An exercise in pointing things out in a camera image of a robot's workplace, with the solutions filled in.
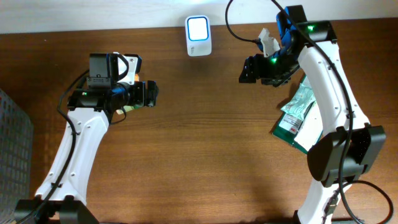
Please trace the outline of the white tube gold cap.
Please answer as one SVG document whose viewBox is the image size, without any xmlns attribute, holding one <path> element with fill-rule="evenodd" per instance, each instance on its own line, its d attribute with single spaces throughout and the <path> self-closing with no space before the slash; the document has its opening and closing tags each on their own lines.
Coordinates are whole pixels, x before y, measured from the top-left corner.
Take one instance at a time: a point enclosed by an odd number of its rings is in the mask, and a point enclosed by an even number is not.
<svg viewBox="0 0 398 224">
<path fill-rule="evenodd" d="M 320 110 L 316 101 L 309 109 L 294 141 L 307 153 L 322 136 L 323 125 Z"/>
</svg>

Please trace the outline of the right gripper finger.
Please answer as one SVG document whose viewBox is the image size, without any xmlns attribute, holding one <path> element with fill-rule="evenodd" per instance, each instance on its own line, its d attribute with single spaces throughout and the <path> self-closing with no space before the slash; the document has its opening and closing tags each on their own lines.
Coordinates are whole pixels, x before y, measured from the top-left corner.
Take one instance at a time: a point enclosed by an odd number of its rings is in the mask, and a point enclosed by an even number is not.
<svg viewBox="0 0 398 224">
<path fill-rule="evenodd" d="M 256 78 L 251 71 L 243 70 L 239 76 L 240 83 L 256 83 Z"/>
<path fill-rule="evenodd" d="M 243 70 L 245 72 L 254 72 L 256 67 L 256 56 L 250 56 L 245 60 Z"/>
</svg>

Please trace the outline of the orange tissue pack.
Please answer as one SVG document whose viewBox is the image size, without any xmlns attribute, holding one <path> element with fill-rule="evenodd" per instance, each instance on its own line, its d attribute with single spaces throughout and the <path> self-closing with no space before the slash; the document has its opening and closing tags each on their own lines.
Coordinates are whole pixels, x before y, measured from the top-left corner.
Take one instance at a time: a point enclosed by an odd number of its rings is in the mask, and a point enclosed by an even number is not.
<svg viewBox="0 0 398 224">
<path fill-rule="evenodd" d="M 140 81 L 140 77 L 139 77 L 139 74 L 138 74 L 138 73 L 135 74 L 135 76 L 134 76 L 134 81 L 135 81 L 135 82 L 139 82 L 139 81 Z"/>
</svg>

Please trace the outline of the teal snack packet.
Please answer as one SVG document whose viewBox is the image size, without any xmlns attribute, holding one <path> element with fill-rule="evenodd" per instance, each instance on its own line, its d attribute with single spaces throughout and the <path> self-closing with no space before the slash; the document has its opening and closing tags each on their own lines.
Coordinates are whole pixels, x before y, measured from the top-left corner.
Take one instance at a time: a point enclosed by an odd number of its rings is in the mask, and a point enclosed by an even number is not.
<svg viewBox="0 0 398 224">
<path fill-rule="evenodd" d="M 303 121 L 308 108 L 315 101 L 316 99 L 312 88 L 301 84 L 293 98 L 281 107 L 281 110 L 284 113 Z"/>
</svg>

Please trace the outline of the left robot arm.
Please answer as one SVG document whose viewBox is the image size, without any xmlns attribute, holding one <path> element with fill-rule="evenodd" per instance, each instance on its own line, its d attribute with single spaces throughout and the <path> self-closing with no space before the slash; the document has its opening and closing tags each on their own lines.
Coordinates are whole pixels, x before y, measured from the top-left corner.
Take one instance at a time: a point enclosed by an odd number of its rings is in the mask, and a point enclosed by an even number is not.
<svg viewBox="0 0 398 224">
<path fill-rule="evenodd" d="M 86 206 L 88 181 L 97 150 L 115 114 L 154 107 L 155 81 L 141 81 L 137 54 L 90 54 L 89 69 L 68 87 L 65 132 L 54 162 L 31 200 L 18 201 L 17 223 L 97 223 Z"/>
</svg>

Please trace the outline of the green white 3M bag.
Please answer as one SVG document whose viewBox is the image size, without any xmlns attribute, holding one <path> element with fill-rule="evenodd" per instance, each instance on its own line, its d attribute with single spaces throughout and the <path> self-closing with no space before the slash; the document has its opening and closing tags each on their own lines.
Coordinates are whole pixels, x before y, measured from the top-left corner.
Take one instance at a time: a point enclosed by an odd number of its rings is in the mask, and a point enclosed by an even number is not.
<svg viewBox="0 0 398 224">
<path fill-rule="evenodd" d="M 312 88 L 307 77 L 304 77 L 302 79 L 302 81 L 300 82 L 300 85 L 301 84 Z M 303 124 L 303 121 L 301 121 L 297 118 L 294 118 L 293 116 L 290 116 L 282 111 L 282 117 L 278 120 L 276 127 L 274 128 L 272 134 L 275 137 L 285 141 L 286 143 L 290 144 L 292 147 L 295 147 L 304 153 L 303 148 L 294 141 L 294 138 L 298 134 L 299 129 L 302 126 L 302 124 Z"/>
</svg>

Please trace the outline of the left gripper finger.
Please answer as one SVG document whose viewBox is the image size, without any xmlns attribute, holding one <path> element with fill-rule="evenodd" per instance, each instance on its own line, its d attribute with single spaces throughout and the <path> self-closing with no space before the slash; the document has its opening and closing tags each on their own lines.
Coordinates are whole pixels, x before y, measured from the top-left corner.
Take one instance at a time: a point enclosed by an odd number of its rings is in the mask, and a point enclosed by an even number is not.
<svg viewBox="0 0 398 224">
<path fill-rule="evenodd" d="M 156 81 L 148 80 L 147 81 L 147 92 L 148 94 L 158 94 L 159 87 L 156 84 Z"/>
<path fill-rule="evenodd" d="M 154 107 L 156 105 L 156 103 L 157 103 L 157 97 L 158 97 L 157 93 L 148 95 L 147 99 L 146 99 L 146 106 L 147 107 Z"/>
</svg>

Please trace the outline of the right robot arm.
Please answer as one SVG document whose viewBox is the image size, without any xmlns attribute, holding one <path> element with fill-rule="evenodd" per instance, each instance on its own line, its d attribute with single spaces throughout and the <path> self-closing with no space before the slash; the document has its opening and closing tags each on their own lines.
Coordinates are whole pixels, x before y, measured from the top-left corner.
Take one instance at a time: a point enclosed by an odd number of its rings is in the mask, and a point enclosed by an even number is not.
<svg viewBox="0 0 398 224">
<path fill-rule="evenodd" d="M 330 223 L 345 192 L 361 183 L 382 149 L 386 134 L 359 107 L 344 73 L 335 31 L 329 21 L 309 21 L 301 5 L 282 7 L 279 40 L 263 33 L 260 53 L 245 60 L 241 83 L 280 86 L 303 70 L 315 95 L 323 137 L 307 154 L 312 183 L 295 223 Z"/>
</svg>

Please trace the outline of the green lid jar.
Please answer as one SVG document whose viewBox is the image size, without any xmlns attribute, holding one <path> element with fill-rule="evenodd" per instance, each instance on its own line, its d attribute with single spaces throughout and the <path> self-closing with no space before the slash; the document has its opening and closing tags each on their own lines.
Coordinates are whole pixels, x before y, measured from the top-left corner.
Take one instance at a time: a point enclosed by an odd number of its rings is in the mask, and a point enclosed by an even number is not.
<svg viewBox="0 0 398 224">
<path fill-rule="evenodd" d="M 117 114 L 124 114 L 124 113 L 130 112 L 132 110 L 135 110 L 135 107 L 133 107 L 133 106 L 124 106 L 123 108 L 116 110 L 116 112 L 117 112 Z"/>
</svg>

